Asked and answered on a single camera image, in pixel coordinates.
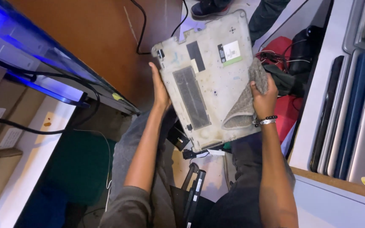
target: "person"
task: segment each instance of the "person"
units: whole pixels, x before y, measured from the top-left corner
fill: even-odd
[[[114,150],[112,185],[100,227],[176,227],[162,148],[176,120],[170,98],[153,63],[155,100],[140,115]],[[277,88],[268,74],[268,91],[250,83],[257,118],[274,115]],[[203,219],[202,227],[298,227],[293,195],[295,178],[281,154],[275,123],[231,142],[236,182]]]
[[[201,0],[191,7],[192,18],[206,19],[209,16],[225,15],[232,0]],[[261,0],[249,21],[251,44],[262,37],[281,15],[290,0]]]

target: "shoe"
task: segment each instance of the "shoe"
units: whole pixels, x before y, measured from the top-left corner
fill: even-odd
[[[205,19],[209,16],[223,16],[229,11],[229,6],[225,8],[219,8],[215,6],[211,1],[201,1],[191,7],[192,18]]]

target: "grey pants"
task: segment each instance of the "grey pants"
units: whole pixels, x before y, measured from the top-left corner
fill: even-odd
[[[217,7],[225,8],[232,0],[212,0]],[[249,21],[252,45],[262,37],[281,15],[290,0],[261,0]]]
[[[114,199],[123,186],[129,165],[138,147],[149,113],[140,115],[129,127],[114,150],[112,168],[112,186],[108,201],[108,210],[101,223],[111,219],[111,207]],[[163,162],[163,145],[167,133],[175,123],[176,114],[173,108],[166,113],[161,125],[156,165],[156,177],[152,189],[154,205],[154,227],[175,227],[174,209],[170,186],[167,183]],[[203,227],[261,227],[258,194],[261,182],[261,133],[233,141],[231,143],[233,163],[237,168],[236,182],[230,191],[222,196],[213,206]],[[288,178],[292,187],[294,175],[284,160]]]

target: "grey rag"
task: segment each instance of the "grey rag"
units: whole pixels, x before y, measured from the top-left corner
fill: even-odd
[[[249,68],[249,81],[255,81],[257,90],[262,94],[267,92],[267,73],[258,58],[253,59]],[[255,118],[253,96],[251,95],[250,86],[246,86],[222,122],[222,129],[231,130],[249,127]]]

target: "hand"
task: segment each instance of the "hand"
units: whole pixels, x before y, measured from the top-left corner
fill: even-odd
[[[254,81],[250,82],[253,107],[257,113],[257,118],[260,120],[274,115],[275,103],[277,101],[278,89],[269,73],[267,73],[267,85],[266,94],[261,94],[256,88],[256,83]]]
[[[167,110],[171,105],[171,100],[168,96],[167,90],[165,89],[163,81],[161,80],[159,70],[152,62],[149,63],[149,66],[152,68],[153,84],[155,87],[155,102],[153,107]]]

